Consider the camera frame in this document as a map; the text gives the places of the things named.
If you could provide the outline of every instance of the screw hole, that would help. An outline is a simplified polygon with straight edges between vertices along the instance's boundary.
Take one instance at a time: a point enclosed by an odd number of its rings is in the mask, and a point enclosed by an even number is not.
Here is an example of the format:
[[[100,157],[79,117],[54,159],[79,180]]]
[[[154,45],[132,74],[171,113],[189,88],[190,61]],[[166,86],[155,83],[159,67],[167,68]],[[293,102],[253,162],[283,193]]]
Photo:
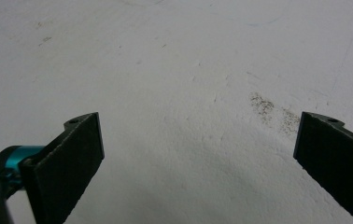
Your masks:
[[[69,123],[73,124],[73,123],[78,123],[78,119],[72,119],[69,121]]]

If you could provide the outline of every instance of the white surface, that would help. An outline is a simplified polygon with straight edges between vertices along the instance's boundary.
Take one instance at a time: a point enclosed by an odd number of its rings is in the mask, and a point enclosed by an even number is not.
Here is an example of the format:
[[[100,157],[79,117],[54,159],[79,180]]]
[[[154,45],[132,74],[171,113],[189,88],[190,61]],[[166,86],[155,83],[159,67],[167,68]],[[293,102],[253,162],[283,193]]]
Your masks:
[[[66,223],[353,223],[292,158],[302,111],[353,132],[353,0],[0,1],[0,150],[93,111]]]

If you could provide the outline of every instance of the round hole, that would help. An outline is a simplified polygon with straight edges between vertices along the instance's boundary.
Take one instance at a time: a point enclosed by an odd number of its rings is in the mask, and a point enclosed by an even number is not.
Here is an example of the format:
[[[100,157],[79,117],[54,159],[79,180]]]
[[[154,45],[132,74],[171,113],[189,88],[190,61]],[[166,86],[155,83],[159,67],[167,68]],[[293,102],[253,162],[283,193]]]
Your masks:
[[[72,119],[69,121],[69,123],[78,123],[78,119]]]

